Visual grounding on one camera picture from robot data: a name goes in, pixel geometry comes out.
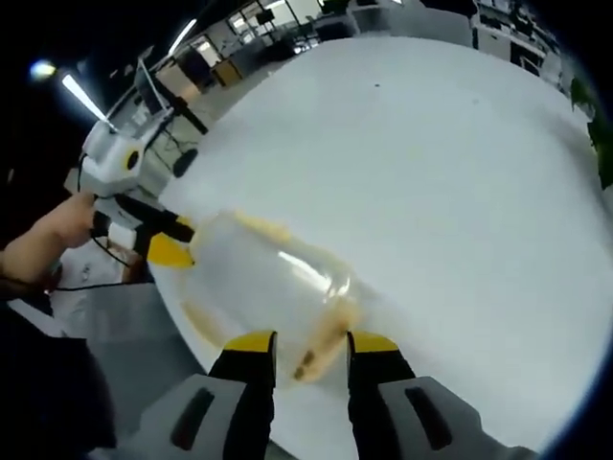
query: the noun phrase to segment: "black cable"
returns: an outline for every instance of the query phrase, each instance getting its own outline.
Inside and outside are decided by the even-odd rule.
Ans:
[[[128,264],[126,264],[124,261],[122,261],[119,257],[117,257],[115,254],[113,254],[111,251],[109,251],[107,248],[105,248],[101,242],[99,242],[98,240],[96,240],[94,237],[92,237],[92,241],[98,245],[98,247],[104,251],[106,254],[108,254],[109,256],[111,256],[113,259],[115,259],[117,262],[119,262],[121,265],[123,266],[130,266]]]
[[[83,161],[85,161],[85,153],[82,153],[79,159],[79,168],[77,169],[77,192],[80,192],[80,175],[83,171]]]
[[[172,119],[170,124],[164,128],[164,132],[166,133],[166,145],[164,146],[164,151],[169,151],[169,144],[170,142],[173,142],[176,145],[177,149],[179,150],[179,153],[183,154],[183,151],[182,151],[183,148],[181,147],[181,145],[189,147],[189,146],[197,146],[198,143],[195,141],[180,141],[176,137],[174,137],[170,131],[174,127],[175,120],[176,118]]]
[[[28,283],[25,281],[18,280],[16,278],[10,278],[8,276],[0,275],[0,280],[8,281],[9,283],[15,283],[16,285],[23,286],[25,288],[41,288],[40,285],[35,283]],[[115,286],[131,286],[131,285],[150,285],[151,282],[142,282],[142,281],[128,281],[125,283],[100,283],[99,285],[89,285],[89,286],[81,286],[81,287],[56,287],[54,290],[58,290],[60,292],[77,292],[80,290],[89,290],[89,289],[97,289],[97,288],[113,288]]]
[[[153,154],[157,157],[157,159],[160,160],[167,170],[169,170],[169,173],[172,173],[172,169],[170,168],[169,164],[162,159],[162,156],[158,153],[158,151],[153,147],[149,147],[149,149],[153,151]]]

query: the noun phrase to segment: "ceiling light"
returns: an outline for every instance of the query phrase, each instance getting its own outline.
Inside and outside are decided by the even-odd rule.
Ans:
[[[37,81],[45,80],[56,72],[54,64],[47,60],[39,60],[30,67],[30,76]]]
[[[61,79],[61,84],[70,91],[73,96],[75,96],[81,104],[85,105],[87,109],[92,112],[99,120],[108,123],[108,120],[102,113],[102,111],[98,108],[97,105],[91,100],[87,93],[83,91],[83,88],[79,86],[79,84],[75,81],[72,75],[66,75],[63,79]]]
[[[172,46],[170,46],[169,56],[172,56],[172,54],[176,51],[177,47],[181,43],[181,40],[183,40],[183,38],[185,38],[185,35],[188,34],[188,32],[192,29],[193,26],[195,26],[195,22],[196,20],[192,19],[190,22],[188,22],[188,25],[183,28],[181,34],[179,34],[179,36],[172,43]]]
[[[273,8],[277,8],[280,5],[283,5],[284,3],[285,3],[285,0],[277,0],[276,2],[272,2],[271,4],[266,5],[265,8],[267,10],[272,10]]]

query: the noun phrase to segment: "white table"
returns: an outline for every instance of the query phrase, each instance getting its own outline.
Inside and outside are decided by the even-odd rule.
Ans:
[[[611,332],[610,222],[585,123],[544,81],[471,49],[333,41],[235,105],[161,201],[196,220],[240,209],[328,248],[397,305],[363,329],[473,404],[491,435],[544,449]],[[177,273],[153,274],[210,367],[218,350],[181,310]],[[337,371],[334,391],[276,392],[272,439],[301,460],[355,458]]]

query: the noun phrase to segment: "clear plastic bottle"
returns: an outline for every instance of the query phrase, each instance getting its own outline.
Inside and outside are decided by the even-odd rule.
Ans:
[[[328,251],[281,226],[221,212],[198,226],[184,291],[192,321],[217,347],[238,334],[277,331],[278,384],[322,377],[360,321],[367,289]]]

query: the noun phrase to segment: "green plant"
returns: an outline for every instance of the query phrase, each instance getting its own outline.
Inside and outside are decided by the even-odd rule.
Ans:
[[[577,78],[571,83],[571,103],[573,108],[583,105],[594,114],[587,124],[587,132],[598,157],[598,174],[604,190],[613,184],[613,126],[591,91]]]

